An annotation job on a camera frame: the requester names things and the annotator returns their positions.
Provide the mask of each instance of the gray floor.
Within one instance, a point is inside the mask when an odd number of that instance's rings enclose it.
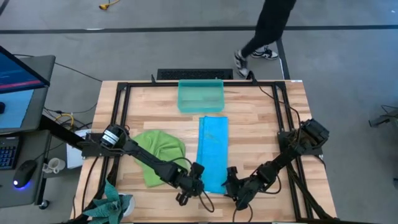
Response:
[[[101,0],[10,0],[0,17],[5,29],[253,26],[261,0],[122,0],[100,11]],[[290,26],[398,24],[395,0],[298,1]],[[231,54],[252,32],[1,35],[15,54],[57,56],[57,62],[101,80],[147,80],[158,68],[232,68]],[[398,106],[398,30],[287,31],[283,44],[292,79],[304,81],[313,117],[330,131],[325,161],[338,216],[396,223],[397,128],[370,128],[381,104]],[[250,60],[258,78],[281,79],[278,60]],[[98,98],[100,83],[55,67],[46,106],[81,111]],[[92,121],[94,111],[76,114]],[[31,205],[0,209],[1,223],[67,220],[78,181],[50,179],[44,211]]]

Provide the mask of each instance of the white sneaker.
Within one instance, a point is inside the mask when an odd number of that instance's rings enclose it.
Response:
[[[241,51],[235,51],[234,61],[236,68],[238,69],[238,74],[240,77],[246,78],[249,74],[248,70],[248,61],[245,58],[242,58]]]
[[[275,60],[278,58],[278,53],[269,49],[268,46],[263,46],[260,49],[255,50],[252,54],[251,57],[254,58],[265,58],[267,60]]]

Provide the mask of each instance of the transparent plastic container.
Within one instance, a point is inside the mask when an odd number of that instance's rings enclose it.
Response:
[[[180,80],[178,108],[181,113],[219,113],[224,109],[222,80]]]

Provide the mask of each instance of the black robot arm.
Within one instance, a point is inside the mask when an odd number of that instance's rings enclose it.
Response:
[[[190,197],[199,196],[205,188],[200,180],[205,170],[202,165],[196,162],[192,163],[191,170],[188,173],[186,168],[173,161],[162,161],[140,147],[137,142],[129,137],[128,131],[121,126],[109,125],[99,141],[101,147],[115,153],[115,155],[127,154],[133,156],[152,168],[164,182],[174,188],[180,187],[181,193],[177,195],[176,200],[181,206],[186,205]]]
[[[287,143],[285,145],[287,148],[279,156],[273,161],[261,164],[249,177],[238,179],[236,177],[238,173],[236,167],[227,168],[228,176],[226,182],[223,184],[226,187],[226,196],[231,197],[235,201],[237,210],[247,208],[248,203],[258,192],[266,192],[275,182],[282,168],[290,164],[297,156],[321,147],[328,139],[328,136],[329,131],[321,124],[314,119],[307,120],[302,123],[299,130],[292,131],[286,137],[285,141]],[[289,175],[294,176],[294,180],[298,180],[296,179],[297,175],[291,173]],[[310,196],[306,188],[300,189],[305,190],[305,195]]]

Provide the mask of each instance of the floor stripe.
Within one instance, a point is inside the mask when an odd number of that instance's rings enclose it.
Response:
[[[398,25],[358,25],[358,26],[287,26],[285,30],[384,30],[398,29]]]
[[[1,6],[0,6],[0,16],[2,14],[2,12],[4,12],[4,10],[6,9],[6,6],[8,5],[8,2],[10,0],[4,0],[4,2],[2,2]]]
[[[282,75],[285,80],[290,80],[289,69],[287,68],[286,54],[284,50],[284,45],[282,39],[276,41],[276,46],[278,48],[278,54],[280,59],[280,66],[282,67]]]
[[[287,26],[285,30],[389,30],[398,29],[398,25],[365,26]],[[211,31],[248,31],[254,26],[213,26],[213,27],[143,27],[143,28],[89,28],[89,29],[33,29],[0,30],[0,34],[108,34],[140,32],[211,32]]]

